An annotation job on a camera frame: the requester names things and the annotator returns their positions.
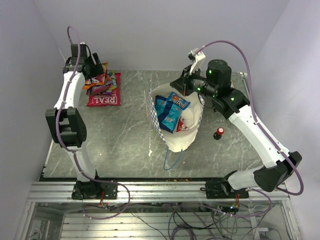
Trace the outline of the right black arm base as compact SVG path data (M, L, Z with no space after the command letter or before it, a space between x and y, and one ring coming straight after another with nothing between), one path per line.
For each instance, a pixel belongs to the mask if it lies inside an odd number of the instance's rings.
M207 199L248 199L249 193L244 188L234 190L224 178L212 178L205 182L205 186L200 188L205 192Z

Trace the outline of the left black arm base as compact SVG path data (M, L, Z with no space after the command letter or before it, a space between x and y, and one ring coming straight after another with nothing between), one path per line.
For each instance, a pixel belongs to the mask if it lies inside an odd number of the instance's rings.
M117 193L118 186L114 183L81 182L77 180L73 186L71 198L73 200L115 200Z

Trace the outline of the red pink candy bag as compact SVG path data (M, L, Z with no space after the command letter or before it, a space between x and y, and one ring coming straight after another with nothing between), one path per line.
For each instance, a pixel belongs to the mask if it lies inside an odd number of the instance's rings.
M113 94L114 90L108 90L108 87L106 85L106 77L104 78L104 85L97 85L89 88L86 91L87 95L95 96L95 95L107 95L111 96Z

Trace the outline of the red REAL crisps bag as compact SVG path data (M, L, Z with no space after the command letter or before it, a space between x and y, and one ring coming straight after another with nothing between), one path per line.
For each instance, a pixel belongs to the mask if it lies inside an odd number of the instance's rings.
M120 106L120 86L121 86L121 73L115 72L118 87L112 95L88 95L87 107L105 107L105 106Z

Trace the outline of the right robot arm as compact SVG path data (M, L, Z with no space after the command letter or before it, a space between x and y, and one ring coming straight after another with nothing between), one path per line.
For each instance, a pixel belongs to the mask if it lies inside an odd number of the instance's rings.
M259 187L266 192L280 189L302 161L298 151L283 146L258 117L254 116L249 99L231 86L232 69L221 59L209 61L205 76L200 70L191 72L191 65L170 83L184 97L197 93L210 98L213 109L235 125L258 153L262 166L229 173L220 186L221 194L233 197L238 190Z

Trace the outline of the blue M&M's candy bag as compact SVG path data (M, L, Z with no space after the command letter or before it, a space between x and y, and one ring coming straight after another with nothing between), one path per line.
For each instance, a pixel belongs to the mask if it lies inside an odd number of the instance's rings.
M166 100L174 103L175 105L180 107L182 110L185 110L191 104L189 101L185 100L175 92L171 92Z

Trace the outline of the green candy bag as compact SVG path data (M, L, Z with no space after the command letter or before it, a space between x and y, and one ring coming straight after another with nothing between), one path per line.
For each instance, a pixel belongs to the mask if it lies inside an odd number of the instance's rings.
M118 81L114 71L108 71L105 80L108 90L114 90L118 87Z

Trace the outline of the blue snack bag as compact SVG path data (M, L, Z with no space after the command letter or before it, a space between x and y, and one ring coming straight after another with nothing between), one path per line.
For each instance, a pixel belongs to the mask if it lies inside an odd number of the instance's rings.
M183 109L160 95L155 97L154 107L160 128L169 133L173 133Z

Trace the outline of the orange Fox's candy bag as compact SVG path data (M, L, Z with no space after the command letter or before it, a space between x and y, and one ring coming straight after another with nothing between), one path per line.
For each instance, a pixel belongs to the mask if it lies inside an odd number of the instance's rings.
M85 84L82 89L87 90L91 87L103 86L105 84L107 69L107 62L103 62L101 65L94 65L90 71L90 76L85 78Z

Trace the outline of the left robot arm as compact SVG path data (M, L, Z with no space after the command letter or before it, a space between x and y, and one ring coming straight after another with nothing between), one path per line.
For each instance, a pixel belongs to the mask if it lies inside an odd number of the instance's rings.
M86 140L87 128L79 110L79 100L86 79L103 74L97 53L84 42L71 44L63 72L63 86L58 101L45 112L51 137L68 154L76 170L71 197L74 200L96 199L102 193L97 170L90 161Z

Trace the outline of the small red crunch packet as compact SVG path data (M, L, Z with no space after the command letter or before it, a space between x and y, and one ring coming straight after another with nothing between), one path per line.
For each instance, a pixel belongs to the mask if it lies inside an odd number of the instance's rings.
M180 116L176 125L176 132L188 131L188 130L189 128L185 124L185 119Z

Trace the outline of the blue checkered paper bag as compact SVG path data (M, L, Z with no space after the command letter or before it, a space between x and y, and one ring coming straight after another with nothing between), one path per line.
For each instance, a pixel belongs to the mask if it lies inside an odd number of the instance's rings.
M166 145L163 169L171 170L180 160L167 165L168 152L182 155L196 139L203 117L205 100L193 92L183 96L170 84L152 89L146 100L146 114L161 140Z

